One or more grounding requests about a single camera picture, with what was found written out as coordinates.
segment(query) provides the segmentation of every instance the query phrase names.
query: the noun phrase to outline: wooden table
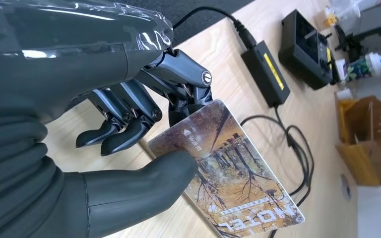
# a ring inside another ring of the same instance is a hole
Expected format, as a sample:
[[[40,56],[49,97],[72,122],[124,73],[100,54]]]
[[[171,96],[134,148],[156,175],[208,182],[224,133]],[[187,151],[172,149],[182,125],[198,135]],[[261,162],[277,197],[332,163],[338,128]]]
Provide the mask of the wooden table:
[[[234,16],[244,23],[258,42],[266,41],[274,59],[279,62],[281,20],[297,8],[314,24],[313,17],[326,4],[325,0],[255,0],[235,12]],[[213,97],[222,99],[239,121],[255,114],[274,116],[240,57],[243,48],[229,20],[223,19],[178,48],[211,71]],[[356,238],[357,189],[334,148],[339,142],[333,98],[336,88],[313,91],[280,64],[279,68],[291,89],[286,103],[279,108],[280,115],[285,125],[295,124],[304,132],[315,157],[316,169],[312,192],[301,206],[306,221],[280,229],[275,237]],[[89,102],[83,102],[48,125],[49,136],[45,142],[49,155],[64,171],[141,168],[150,161],[141,145],[145,148],[148,140],[168,128],[167,100],[155,93],[151,95],[165,116],[140,145],[108,157],[99,156],[99,145],[75,149],[78,134],[86,129],[98,128],[103,119]],[[284,141],[282,131],[261,119],[248,122],[244,129],[286,190],[296,188],[302,180],[302,172],[299,162]],[[350,201],[341,192],[341,174],[347,175],[351,185]],[[299,195],[294,197],[295,201],[300,198]],[[181,197],[166,212],[108,237],[210,238],[216,235]]]

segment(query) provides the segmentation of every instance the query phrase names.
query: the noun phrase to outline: plastic cup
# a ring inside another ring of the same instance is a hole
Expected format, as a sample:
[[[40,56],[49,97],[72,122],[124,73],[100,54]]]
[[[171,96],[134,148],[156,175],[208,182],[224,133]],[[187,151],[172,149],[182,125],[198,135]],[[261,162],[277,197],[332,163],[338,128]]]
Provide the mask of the plastic cup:
[[[345,64],[344,71],[348,81],[381,76],[381,56],[369,53],[352,63]]]

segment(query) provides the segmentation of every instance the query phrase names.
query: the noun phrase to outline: clear plastic bag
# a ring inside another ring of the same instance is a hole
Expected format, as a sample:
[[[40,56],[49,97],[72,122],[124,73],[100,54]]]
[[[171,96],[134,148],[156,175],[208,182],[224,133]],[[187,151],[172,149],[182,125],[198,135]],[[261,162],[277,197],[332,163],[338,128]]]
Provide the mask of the clear plastic bag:
[[[0,54],[27,59],[164,50],[173,27],[156,11],[105,0],[0,0]]]

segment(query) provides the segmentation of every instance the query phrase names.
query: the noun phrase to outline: power adapter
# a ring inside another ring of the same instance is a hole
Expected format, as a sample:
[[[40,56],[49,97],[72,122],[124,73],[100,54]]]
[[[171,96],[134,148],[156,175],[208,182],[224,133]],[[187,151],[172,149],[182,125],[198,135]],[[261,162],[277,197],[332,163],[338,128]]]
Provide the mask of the power adapter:
[[[242,54],[242,59],[268,106],[272,108],[283,104],[290,95],[290,89],[265,41],[249,48]]]

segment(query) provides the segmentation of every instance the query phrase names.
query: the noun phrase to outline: card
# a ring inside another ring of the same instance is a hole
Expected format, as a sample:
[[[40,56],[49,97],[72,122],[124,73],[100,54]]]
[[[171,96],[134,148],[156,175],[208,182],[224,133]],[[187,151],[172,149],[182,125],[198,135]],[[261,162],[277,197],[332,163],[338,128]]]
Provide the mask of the card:
[[[224,102],[215,100],[148,143],[155,156],[187,150],[199,168],[185,190],[215,231],[240,238],[304,216]]]

